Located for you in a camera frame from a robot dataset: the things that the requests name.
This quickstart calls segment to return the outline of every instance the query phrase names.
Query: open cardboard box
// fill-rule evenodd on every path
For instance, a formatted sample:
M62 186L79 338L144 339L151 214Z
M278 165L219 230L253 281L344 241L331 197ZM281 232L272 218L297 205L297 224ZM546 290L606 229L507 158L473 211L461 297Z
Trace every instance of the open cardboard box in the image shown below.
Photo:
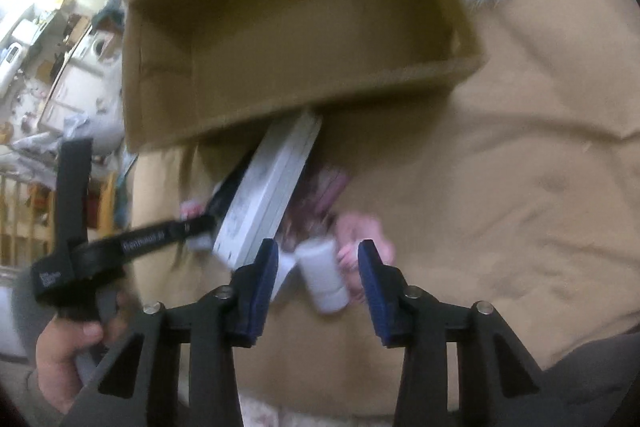
M284 110L453 86L483 62L462 0L127 0L131 150Z

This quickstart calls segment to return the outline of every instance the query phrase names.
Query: brown tablecloth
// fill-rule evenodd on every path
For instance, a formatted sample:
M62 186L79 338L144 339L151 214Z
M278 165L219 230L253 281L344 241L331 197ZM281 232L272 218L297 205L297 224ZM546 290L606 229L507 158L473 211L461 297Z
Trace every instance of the brown tablecloth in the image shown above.
M411 283L450 303L493 302L547 367L640 316L640 10L508 0L475 17L484 69L449 96L326 113L315 153L353 175L338 207L382 218ZM248 143L142 156L134 225L204 197ZM168 306L228 277L210 256L176 248L134 273L143 299ZM337 415L392 412L401 363L366 307L320 317L303 293L236 355L242 389Z

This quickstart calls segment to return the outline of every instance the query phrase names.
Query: washing machine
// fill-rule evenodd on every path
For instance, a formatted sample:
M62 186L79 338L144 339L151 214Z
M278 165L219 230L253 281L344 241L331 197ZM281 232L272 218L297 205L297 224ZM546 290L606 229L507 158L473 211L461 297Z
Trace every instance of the washing machine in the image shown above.
M89 32L85 33L71 54L69 62L85 70L103 75L104 71L106 71L114 61L113 58L101 58L106 45L112 38L113 34L109 32L97 31L94 34L90 34Z

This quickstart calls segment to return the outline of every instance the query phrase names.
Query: white cylinder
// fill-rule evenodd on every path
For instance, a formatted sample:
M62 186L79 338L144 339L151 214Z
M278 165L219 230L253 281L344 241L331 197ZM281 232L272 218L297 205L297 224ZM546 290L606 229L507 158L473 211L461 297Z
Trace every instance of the white cylinder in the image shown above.
M306 288L321 313L335 313L349 304L349 291L338 269L333 237L315 237L303 241L295 254Z

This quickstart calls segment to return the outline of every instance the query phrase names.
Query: human hand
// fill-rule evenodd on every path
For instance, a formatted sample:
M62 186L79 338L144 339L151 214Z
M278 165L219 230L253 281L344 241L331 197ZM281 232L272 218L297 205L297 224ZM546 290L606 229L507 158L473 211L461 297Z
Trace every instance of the human hand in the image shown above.
M38 387L45 400L63 414L71 409L82 389L76 355L100 342L111 346L127 329L129 298L120 292L116 300L118 314L105 326L99 322L78 323L55 316L38 338Z
M383 234L380 220L366 214L340 214L335 221L334 233L338 244L338 267L351 294L351 301L364 302L364 289L358 270L360 241L372 239L384 264L394 263L396 248Z

